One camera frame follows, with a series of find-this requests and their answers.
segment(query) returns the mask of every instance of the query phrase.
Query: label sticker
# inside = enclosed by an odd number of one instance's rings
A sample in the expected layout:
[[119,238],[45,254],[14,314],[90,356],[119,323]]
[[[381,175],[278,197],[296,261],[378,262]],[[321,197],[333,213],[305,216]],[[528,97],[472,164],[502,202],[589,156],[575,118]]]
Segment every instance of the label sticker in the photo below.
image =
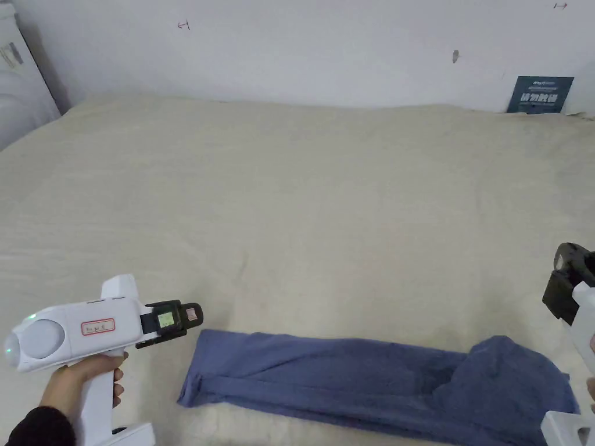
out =
[[198,317],[196,316],[196,312],[194,311],[194,308],[187,308],[186,316],[188,316],[189,321],[195,321],[198,319]]
[[560,113],[573,77],[519,76],[506,113]]
[[161,328],[165,328],[166,326],[174,325],[176,323],[174,321],[174,315],[171,312],[158,315],[157,319],[159,320],[159,326]]
[[115,320],[101,319],[99,321],[83,322],[82,324],[80,324],[80,330],[83,333],[83,336],[114,331]]

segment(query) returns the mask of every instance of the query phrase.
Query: black sleeve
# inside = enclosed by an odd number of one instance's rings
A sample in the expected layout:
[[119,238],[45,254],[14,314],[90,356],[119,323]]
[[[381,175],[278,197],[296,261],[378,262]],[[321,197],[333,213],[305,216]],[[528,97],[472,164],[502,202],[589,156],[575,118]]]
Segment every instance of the black sleeve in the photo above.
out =
[[6,446],[75,446],[74,429],[53,407],[37,407],[11,432]]

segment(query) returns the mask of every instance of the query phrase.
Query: human hand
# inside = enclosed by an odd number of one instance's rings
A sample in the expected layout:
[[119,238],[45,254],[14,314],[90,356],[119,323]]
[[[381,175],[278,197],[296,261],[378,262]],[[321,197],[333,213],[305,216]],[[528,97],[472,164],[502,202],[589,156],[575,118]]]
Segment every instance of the human hand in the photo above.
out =
[[[587,390],[591,398],[595,401],[595,378],[589,378],[587,380]],[[591,404],[591,410],[595,413],[595,404]]]
[[114,407],[117,406],[120,404],[120,395],[124,392],[124,387],[115,382],[124,376],[119,367],[126,358],[128,353],[124,353],[124,356],[96,354],[74,365],[60,367],[49,379],[39,405],[58,409],[72,422],[79,414],[84,383],[113,370]]

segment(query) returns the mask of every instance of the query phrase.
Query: finger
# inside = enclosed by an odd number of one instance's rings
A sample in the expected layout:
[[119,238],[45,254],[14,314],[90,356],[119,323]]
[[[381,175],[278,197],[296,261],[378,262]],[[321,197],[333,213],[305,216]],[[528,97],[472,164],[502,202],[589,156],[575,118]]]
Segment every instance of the finger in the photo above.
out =
[[589,391],[591,398],[595,400],[595,378],[589,378],[587,380],[587,390]]
[[124,362],[124,356],[106,356],[104,354],[96,354],[83,359],[81,362],[69,367],[72,373],[84,382],[93,379],[103,373],[116,370]]
[[120,369],[114,370],[114,382],[121,380],[124,377],[124,372]]
[[124,393],[124,387],[120,384],[114,384],[114,396],[119,397],[122,393]]

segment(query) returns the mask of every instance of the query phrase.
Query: beige blanket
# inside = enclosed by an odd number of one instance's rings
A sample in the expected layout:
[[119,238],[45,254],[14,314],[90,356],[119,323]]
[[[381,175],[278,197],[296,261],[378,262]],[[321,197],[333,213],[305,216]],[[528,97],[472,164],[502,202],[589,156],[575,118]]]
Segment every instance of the beige blanket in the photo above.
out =
[[[99,297],[199,302],[205,327],[467,351],[505,334],[588,375],[541,303],[559,243],[595,249],[595,123],[448,106],[376,111],[153,97],[83,104],[0,153],[0,322]],[[161,445],[414,441],[183,409],[199,331],[124,366],[115,426]],[[48,372],[0,368],[0,436]]]

